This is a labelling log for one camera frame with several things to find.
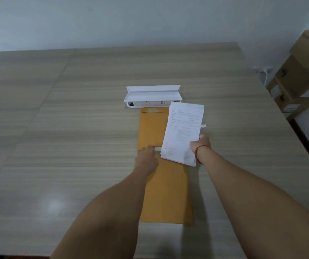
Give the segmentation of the person's right hand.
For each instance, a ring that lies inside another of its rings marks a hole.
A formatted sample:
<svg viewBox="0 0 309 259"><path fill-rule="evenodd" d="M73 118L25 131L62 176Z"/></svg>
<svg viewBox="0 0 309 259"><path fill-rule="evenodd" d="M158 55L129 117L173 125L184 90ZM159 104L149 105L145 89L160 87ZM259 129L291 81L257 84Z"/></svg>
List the person's right hand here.
<svg viewBox="0 0 309 259"><path fill-rule="evenodd" d="M197 159L200 159L200 155L211 150L211 143L208 135L201 134L196 141L190 141L191 151L195 154Z"/></svg>

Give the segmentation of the person's left hand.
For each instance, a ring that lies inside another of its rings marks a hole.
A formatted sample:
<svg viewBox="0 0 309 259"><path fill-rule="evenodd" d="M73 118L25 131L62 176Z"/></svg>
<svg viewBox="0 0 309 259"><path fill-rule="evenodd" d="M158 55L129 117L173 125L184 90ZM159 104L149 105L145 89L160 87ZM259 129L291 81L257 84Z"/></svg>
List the person's left hand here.
<svg viewBox="0 0 309 259"><path fill-rule="evenodd" d="M157 167L159 165L159 160L156 157L156 155L153 154L142 154L138 155L135 158L134 163L134 171L141 172L145 174L146 176L149 176L153 172L156 171Z"/></svg>

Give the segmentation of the white printed paper sheets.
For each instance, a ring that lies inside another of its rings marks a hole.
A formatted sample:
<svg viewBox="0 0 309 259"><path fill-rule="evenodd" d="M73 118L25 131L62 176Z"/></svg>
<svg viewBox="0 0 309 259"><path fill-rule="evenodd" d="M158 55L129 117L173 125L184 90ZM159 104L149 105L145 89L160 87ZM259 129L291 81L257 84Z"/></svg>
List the white printed paper sheets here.
<svg viewBox="0 0 309 259"><path fill-rule="evenodd" d="M195 167L195 154L190 142L198 141L204 105L171 102L169 117L161 147L161 158Z"/></svg>

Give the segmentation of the large brown paper envelope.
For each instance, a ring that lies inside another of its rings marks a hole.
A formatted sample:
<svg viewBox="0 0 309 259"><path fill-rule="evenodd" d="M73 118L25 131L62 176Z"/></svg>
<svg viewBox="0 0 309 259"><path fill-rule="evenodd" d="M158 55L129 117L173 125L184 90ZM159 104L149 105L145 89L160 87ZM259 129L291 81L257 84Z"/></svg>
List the large brown paper envelope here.
<svg viewBox="0 0 309 259"><path fill-rule="evenodd" d="M159 165L147 179L140 221L193 225L189 167L156 157Z"/></svg>

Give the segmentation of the person's right forearm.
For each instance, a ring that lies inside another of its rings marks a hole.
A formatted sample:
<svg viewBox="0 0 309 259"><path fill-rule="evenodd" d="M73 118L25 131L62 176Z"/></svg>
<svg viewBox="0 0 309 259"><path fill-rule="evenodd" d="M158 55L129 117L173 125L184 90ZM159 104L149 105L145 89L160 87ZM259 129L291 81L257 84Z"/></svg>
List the person's right forearm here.
<svg viewBox="0 0 309 259"><path fill-rule="evenodd" d="M285 191L225 160L195 150L249 259L309 259L309 210Z"/></svg>

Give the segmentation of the person's left forearm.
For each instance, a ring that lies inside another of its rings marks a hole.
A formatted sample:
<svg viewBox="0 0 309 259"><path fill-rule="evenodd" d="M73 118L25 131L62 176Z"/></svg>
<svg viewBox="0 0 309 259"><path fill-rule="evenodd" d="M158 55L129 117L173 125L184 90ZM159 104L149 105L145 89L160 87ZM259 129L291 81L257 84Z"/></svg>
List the person's left forearm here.
<svg viewBox="0 0 309 259"><path fill-rule="evenodd" d="M74 220L49 259L133 259L148 176L136 167L94 198Z"/></svg>

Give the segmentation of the small brown paper envelope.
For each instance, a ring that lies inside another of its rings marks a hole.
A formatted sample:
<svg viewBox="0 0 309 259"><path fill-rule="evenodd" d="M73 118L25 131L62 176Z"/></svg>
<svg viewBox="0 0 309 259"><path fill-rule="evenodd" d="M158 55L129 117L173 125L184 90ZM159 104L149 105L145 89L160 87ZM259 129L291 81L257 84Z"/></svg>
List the small brown paper envelope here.
<svg viewBox="0 0 309 259"><path fill-rule="evenodd" d="M152 145L163 145L169 107L144 107L140 109L138 150Z"/></svg>

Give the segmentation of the white power strip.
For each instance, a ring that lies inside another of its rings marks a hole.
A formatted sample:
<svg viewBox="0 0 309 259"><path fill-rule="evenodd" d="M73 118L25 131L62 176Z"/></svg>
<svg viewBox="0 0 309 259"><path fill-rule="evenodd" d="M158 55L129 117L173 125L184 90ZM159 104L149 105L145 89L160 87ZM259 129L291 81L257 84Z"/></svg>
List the white power strip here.
<svg viewBox="0 0 309 259"><path fill-rule="evenodd" d="M127 101L126 106L129 108L144 108L144 107L169 107L172 102L181 103L181 100L162 100L162 101Z"/></svg>

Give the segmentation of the white folded cardboard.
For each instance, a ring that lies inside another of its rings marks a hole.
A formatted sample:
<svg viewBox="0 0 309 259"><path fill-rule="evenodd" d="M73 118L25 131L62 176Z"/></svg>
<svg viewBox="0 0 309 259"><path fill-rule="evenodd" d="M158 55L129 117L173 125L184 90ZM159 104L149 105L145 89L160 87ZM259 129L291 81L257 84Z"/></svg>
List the white folded cardboard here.
<svg viewBox="0 0 309 259"><path fill-rule="evenodd" d="M127 86L124 102L182 101L180 85Z"/></svg>

